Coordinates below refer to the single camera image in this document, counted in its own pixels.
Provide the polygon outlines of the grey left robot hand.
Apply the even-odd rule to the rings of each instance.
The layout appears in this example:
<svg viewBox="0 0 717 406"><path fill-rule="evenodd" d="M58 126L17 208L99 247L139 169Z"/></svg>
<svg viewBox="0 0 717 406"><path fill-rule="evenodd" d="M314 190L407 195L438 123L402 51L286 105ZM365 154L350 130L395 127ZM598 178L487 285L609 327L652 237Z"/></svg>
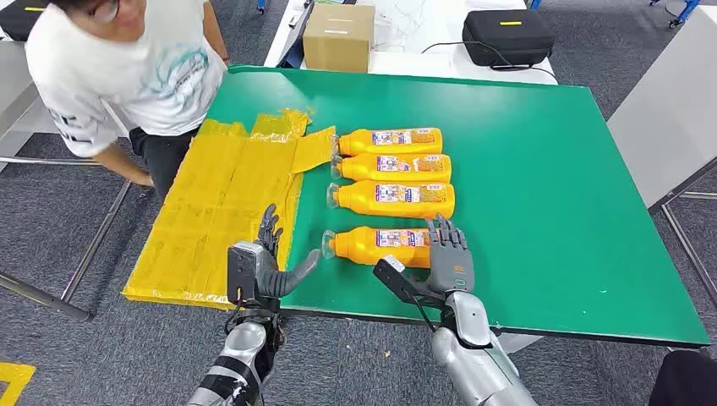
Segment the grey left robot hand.
<svg viewBox="0 0 717 406"><path fill-rule="evenodd" d="M289 295L318 266L321 254L320 249L313 249L292 270L280 272L276 254L283 228L276 228L278 221L276 204L271 203L264 211L255 240L263 249L259 270L255 272L259 294L275 299Z"/></svg>

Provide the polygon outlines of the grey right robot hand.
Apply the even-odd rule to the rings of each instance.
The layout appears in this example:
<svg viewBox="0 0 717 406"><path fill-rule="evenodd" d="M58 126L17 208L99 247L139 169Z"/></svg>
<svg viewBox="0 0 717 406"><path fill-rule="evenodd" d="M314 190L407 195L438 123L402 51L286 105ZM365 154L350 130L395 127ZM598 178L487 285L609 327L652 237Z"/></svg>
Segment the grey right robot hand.
<svg viewBox="0 0 717 406"><path fill-rule="evenodd" d="M455 290L472 293L474 263L465 233L441 214L426 223L430 241L429 289L437 294Z"/></svg>

